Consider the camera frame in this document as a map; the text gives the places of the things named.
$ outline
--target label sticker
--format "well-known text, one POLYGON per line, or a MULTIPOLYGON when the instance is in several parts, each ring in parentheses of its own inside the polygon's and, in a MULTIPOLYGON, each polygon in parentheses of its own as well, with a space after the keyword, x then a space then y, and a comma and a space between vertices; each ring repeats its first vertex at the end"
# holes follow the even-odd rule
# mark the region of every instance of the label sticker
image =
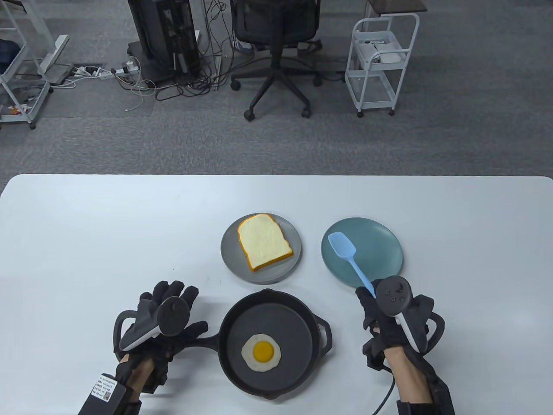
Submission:
POLYGON ((94 385, 94 388, 92 388, 92 392, 90 392, 90 394, 92 396, 96 396, 98 399, 101 399, 104 402, 109 402, 111 394, 115 390, 116 386, 117 382, 115 380, 101 375, 100 379, 98 379, 98 381, 94 385))

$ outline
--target bread slice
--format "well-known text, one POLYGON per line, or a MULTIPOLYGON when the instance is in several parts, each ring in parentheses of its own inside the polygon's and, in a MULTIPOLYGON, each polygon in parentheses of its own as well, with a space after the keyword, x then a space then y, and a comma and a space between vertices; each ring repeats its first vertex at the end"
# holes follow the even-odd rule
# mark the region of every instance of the bread slice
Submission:
POLYGON ((280 226, 266 213, 245 219, 238 227, 238 239, 252 271, 294 254, 280 226))

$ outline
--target spatula head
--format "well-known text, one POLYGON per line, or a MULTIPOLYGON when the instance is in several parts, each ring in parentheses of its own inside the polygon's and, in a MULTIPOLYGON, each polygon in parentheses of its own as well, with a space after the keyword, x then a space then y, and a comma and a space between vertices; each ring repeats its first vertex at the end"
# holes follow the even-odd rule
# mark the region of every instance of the spatula head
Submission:
POLYGON ((352 258, 357 252, 355 245, 342 232, 330 234, 328 236, 328 241, 336 255, 343 260, 352 258))

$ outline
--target cast iron skillet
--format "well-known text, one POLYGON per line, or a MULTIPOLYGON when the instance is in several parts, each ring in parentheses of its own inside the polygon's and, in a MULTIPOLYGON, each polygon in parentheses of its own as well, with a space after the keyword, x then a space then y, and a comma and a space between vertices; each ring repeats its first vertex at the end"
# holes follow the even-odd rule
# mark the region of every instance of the cast iron skillet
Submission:
POLYGON ((227 313, 218 334, 193 340, 187 347, 209 347, 219 354, 230 381, 252 395, 275 399, 300 386, 332 348, 326 321, 290 294, 264 289, 241 299, 227 313), (326 333, 322 345, 319 326, 326 333), (242 346, 254 334, 267 334, 280 346, 274 369, 254 372, 242 358, 242 346))

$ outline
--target black glove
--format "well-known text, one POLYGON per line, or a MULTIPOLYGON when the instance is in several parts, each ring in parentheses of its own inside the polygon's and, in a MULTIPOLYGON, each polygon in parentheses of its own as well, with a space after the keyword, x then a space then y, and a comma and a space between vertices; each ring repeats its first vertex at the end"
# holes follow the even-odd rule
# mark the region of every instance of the black glove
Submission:
MULTIPOLYGON (((167 281, 161 281, 155 286, 153 293, 143 293, 140 299, 153 300, 158 307, 169 297, 180 296, 191 309, 198 295, 198 289, 193 286, 188 286, 182 295, 180 295, 183 288, 184 284, 180 281, 173 281, 171 285, 169 285, 167 281)), ((136 367, 137 362, 152 358, 155 369, 148 378, 143 392, 153 393, 158 385, 163 385, 167 380, 168 364, 173 360, 173 357, 181 352, 191 340, 196 339, 207 330, 207 322, 198 321, 197 323, 190 324, 177 336, 166 337, 160 334, 156 338, 148 339, 129 352, 130 356, 127 364, 119 364, 116 378, 124 378, 124 373, 136 367)), ((120 350, 116 350, 115 353, 118 360, 121 360, 125 355, 125 352, 120 350)))
MULTIPOLYGON (((381 281, 381 279, 373 281, 375 291, 381 281)), ((363 329, 367 330, 370 327, 371 334, 380 340, 384 349, 409 344, 401 326, 395 322, 395 318, 387 316, 380 311, 376 299, 374 299, 369 290, 365 287, 359 287, 355 290, 355 293, 365 310, 363 329), (374 331, 376 327, 378 327, 380 333, 374 331)))

